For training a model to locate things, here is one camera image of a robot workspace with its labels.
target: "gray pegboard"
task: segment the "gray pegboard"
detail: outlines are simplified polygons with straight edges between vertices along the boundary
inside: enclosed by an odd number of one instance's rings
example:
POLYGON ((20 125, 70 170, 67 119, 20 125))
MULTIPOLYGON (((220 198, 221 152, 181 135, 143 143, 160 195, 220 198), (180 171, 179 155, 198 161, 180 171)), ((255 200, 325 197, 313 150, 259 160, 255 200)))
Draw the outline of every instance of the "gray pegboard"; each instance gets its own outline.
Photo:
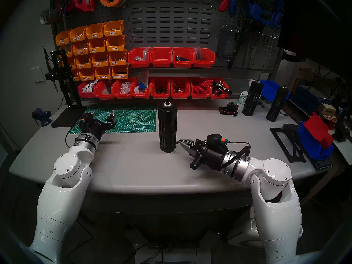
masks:
MULTIPOLYGON (((79 9, 67 13, 67 28, 124 20, 126 48, 134 47, 196 47, 201 46, 216 51, 218 37, 224 25, 237 25, 238 12, 234 18, 218 11, 222 0, 126 0, 124 7, 105 7, 96 1, 94 12, 79 9)), ((270 11, 275 0, 260 0, 265 10, 270 11)), ((271 71, 278 55, 279 30, 266 27, 263 35, 272 35, 263 44, 263 36, 253 48, 242 45, 237 54, 233 68, 271 71)), ((234 36, 227 42, 226 53, 231 55, 234 48, 234 36)), ((228 62, 216 58, 213 69, 226 68, 228 62)))

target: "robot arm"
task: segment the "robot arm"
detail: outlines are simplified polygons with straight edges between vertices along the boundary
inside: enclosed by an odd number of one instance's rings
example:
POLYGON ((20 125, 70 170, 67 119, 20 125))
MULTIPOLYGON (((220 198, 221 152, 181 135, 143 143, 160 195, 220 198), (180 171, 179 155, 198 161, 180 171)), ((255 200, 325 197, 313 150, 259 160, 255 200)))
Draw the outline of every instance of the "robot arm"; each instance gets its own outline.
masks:
POLYGON ((278 159, 249 157, 250 147, 229 151, 227 140, 212 134, 207 140, 180 140, 194 157, 191 168, 205 164, 242 184, 252 192, 256 229, 266 252, 267 263, 295 257, 298 238, 303 233, 298 195, 289 166, 278 159))
POLYGON ((56 160, 53 174, 39 196, 37 227, 30 250, 44 263, 61 263, 64 238, 78 217, 92 179, 89 165, 96 147, 105 131, 115 127, 114 111, 107 123, 94 119, 94 114, 83 115, 79 124, 82 133, 69 152, 56 160))

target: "green cutting mat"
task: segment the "green cutting mat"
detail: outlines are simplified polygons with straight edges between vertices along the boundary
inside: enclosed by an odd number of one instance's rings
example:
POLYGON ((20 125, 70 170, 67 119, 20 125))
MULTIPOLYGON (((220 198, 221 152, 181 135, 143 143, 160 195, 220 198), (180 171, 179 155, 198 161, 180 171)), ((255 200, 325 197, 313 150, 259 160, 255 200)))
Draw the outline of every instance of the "green cutting mat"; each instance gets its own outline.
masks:
MULTIPOLYGON (((106 118, 111 111, 115 111, 116 126, 105 133, 126 133, 126 132, 155 132, 156 106, 113 106, 102 107, 97 105, 89 106, 85 111, 92 113, 96 111, 96 119, 106 122, 106 118)), ((80 134, 82 131, 78 127, 80 120, 70 130, 69 134, 80 134)))

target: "black cylindrical object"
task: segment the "black cylindrical object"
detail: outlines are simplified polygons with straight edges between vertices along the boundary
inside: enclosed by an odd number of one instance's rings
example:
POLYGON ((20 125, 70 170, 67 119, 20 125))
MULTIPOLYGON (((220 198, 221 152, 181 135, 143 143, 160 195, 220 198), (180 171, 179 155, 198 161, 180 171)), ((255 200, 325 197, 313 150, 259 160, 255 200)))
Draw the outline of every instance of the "black cylindrical object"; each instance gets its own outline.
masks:
POLYGON ((247 95, 246 102, 244 103, 242 113, 246 116, 252 116, 256 106, 258 104, 258 100, 260 94, 262 93, 264 84, 260 81, 252 81, 251 87, 249 88, 249 92, 247 95))
POLYGON ((176 147, 177 106, 168 100, 158 107, 160 148, 171 153, 176 147))
POLYGON ((285 103, 288 92, 289 92, 289 89, 286 88, 285 85, 278 88, 278 90, 276 91, 274 101, 272 102, 269 112, 266 115, 267 120, 271 122, 275 122, 277 116, 280 113, 280 110, 282 109, 282 106, 285 103))

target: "workbench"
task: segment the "workbench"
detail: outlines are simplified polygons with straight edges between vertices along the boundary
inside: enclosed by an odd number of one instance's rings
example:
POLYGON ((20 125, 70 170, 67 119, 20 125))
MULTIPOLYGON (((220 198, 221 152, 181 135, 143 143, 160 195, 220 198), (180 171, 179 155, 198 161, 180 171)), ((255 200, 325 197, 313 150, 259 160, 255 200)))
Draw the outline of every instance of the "workbench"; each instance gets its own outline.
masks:
MULTIPOLYGON (((307 158, 306 163, 289 163, 269 130, 271 127, 281 128, 283 124, 296 124, 290 117, 280 115, 274 123, 270 122, 265 119, 268 106, 257 106, 253 116, 245 116, 242 114, 241 104, 237 116, 221 115, 218 108, 226 106, 228 101, 237 100, 175 100, 179 106, 177 140, 205 140, 208 135, 219 133, 230 141, 249 142, 251 157, 284 161, 292 170, 293 180, 317 174, 307 158)), ((57 111, 51 119, 56 119, 63 110, 57 111)), ((44 184, 53 173, 56 159, 68 152, 65 145, 68 131, 68 127, 52 128, 51 125, 40 128, 22 149, 10 172, 44 184)), ((76 136, 67 136, 68 145, 73 145, 76 136)), ((245 145, 227 146, 230 150, 239 151, 245 145)), ((93 174, 88 191, 114 194, 189 194, 248 189, 207 166, 191 169, 192 160, 180 145, 170 154, 160 149, 157 123, 156 132, 104 134, 90 165, 93 174)))

